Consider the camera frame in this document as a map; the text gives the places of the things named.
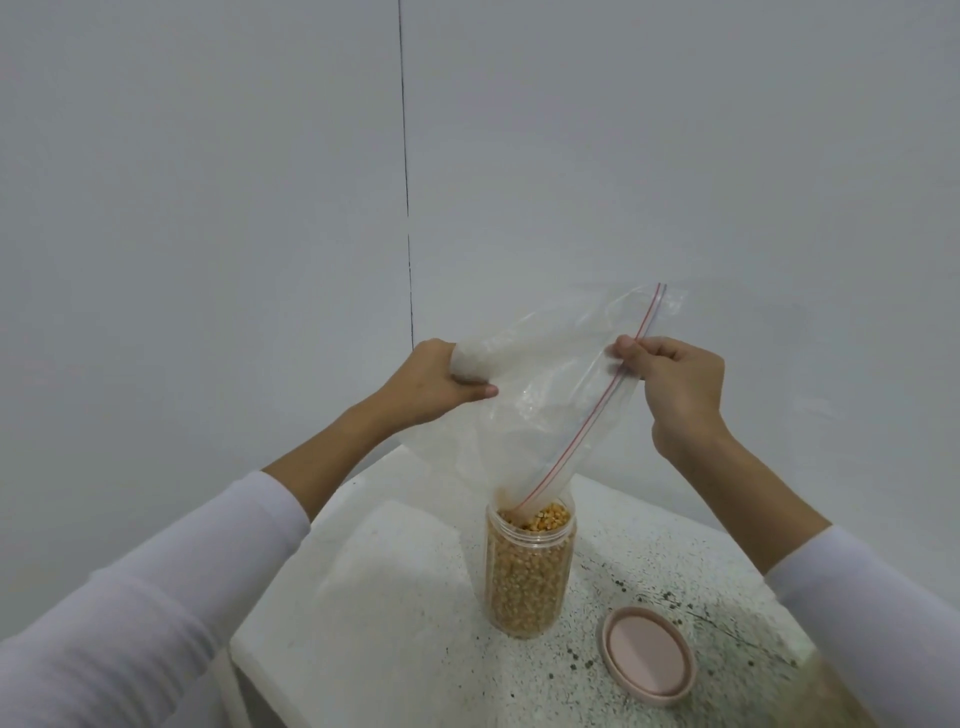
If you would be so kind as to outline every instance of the white sleeve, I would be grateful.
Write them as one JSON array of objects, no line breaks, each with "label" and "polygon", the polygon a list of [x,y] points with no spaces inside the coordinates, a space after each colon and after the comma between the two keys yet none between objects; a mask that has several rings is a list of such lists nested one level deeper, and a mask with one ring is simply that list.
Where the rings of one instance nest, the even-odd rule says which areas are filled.
[{"label": "white sleeve", "polygon": [[767,574],[881,726],[960,725],[960,613],[832,526]]},{"label": "white sleeve", "polygon": [[5,726],[158,726],[297,550],[296,499],[251,473],[0,644]]}]

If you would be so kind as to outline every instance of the plastic zipper bag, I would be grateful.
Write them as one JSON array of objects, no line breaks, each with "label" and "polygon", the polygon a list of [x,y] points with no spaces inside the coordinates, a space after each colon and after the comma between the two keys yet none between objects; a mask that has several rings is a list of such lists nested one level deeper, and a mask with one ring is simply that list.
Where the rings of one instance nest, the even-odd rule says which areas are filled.
[{"label": "plastic zipper bag", "polygon": [[434,469],[531,518],[563,491],[619,421],[636,378],[611,357],[618,334],[662,332],[683,303],[663,283],[584,288],[494,336],[457,344],[450,372],[499,387],[400,435]]}]

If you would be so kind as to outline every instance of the lid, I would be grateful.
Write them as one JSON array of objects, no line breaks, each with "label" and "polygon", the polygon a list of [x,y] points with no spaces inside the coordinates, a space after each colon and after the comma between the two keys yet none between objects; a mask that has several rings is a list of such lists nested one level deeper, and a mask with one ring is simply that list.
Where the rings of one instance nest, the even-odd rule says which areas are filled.
[{"label": "lid", "polygon": [[693,687],[693,651],[669,619],[650,609],[610,612],[597,629],[597,641],[613,679],[645,703],[673,705]]}]

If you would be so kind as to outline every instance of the hand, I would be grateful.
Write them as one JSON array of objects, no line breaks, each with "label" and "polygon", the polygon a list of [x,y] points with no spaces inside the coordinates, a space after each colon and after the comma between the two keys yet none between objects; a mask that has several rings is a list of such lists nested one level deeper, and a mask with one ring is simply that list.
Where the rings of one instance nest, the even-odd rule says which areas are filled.
[{"label": "hand", "polygon": [[698,438],[727,433],[720,416],[723,359],[683,341],[620,336],[613,353],[646,382],[654,446],[676,464]]},{"label": "hand", "polygon": [[461,383],[450,375],[454,344],[430,339],[417,344],[370,401],[392,432],[422,425],[469,401],[495,397],[492,384]]}]

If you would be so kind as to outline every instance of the white table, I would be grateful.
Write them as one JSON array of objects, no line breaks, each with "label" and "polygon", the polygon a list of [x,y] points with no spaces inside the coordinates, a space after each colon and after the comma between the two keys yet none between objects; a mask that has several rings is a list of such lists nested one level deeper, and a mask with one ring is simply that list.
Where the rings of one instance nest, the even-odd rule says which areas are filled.
[{"label": "white table", "polygon": [[[579,476],[572,492],[564,612],[539,639],[482,613],[484,500],[399,448],[330,501],[231,657],[290,728],[764,724],[809,646],[731,538]],[[629,699],[597,654],[598,620],[637,602],[697,655],[672,710]]]}]

